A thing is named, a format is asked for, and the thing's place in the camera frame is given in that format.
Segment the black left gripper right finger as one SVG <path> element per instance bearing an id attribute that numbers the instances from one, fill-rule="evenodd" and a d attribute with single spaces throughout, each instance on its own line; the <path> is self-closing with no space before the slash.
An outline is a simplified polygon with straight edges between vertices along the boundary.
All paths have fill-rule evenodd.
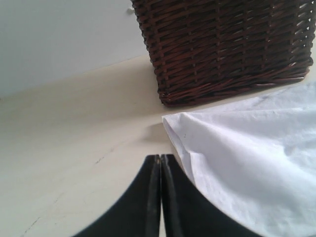
<path id="1" fill-rule="evenodd" d="M 167 237 L 258 237 L 211 204 L 174 155 L 161 155 L 160 188 Z"/>

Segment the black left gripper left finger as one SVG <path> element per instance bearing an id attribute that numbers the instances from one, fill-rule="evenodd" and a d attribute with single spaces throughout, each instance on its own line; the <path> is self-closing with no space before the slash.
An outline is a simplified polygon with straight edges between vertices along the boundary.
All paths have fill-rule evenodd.
<path id="1" fill-rule="evenodd" d="M 116 203 L 75 236 L 158 237 L 160 209 L 160 157 L 149 155 Z"/>

